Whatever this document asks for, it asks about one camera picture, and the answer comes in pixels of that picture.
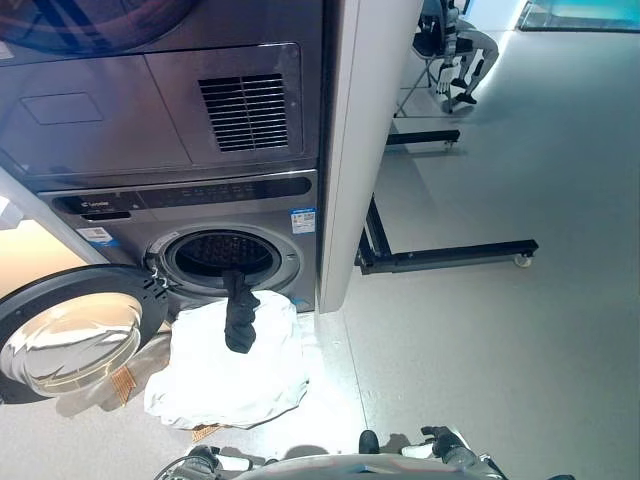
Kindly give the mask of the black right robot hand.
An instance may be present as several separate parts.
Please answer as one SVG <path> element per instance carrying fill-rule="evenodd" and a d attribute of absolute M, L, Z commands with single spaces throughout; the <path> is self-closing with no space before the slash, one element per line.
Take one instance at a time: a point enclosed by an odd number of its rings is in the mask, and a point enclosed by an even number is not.
<path fill-rule="evenodd" d="M 446 426 L 423 426 L 424 441 L 403 447 L 404 457 L 429 460 L 439 459 L 444 464 L 470 467 L 477 461 L 475 453 L 455 429 Z"/>

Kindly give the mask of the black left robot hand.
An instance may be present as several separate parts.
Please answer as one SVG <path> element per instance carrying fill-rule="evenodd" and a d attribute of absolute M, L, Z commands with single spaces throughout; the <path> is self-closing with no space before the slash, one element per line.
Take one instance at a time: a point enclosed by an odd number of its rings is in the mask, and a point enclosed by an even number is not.
<path fill-rule="evenodd" d="M 221 449 L 208 445 L 197 445 L 188 453 L 183 468 L 188 479 L 223 479 L 253 469 L 250 459 L 223 454 Z"/>

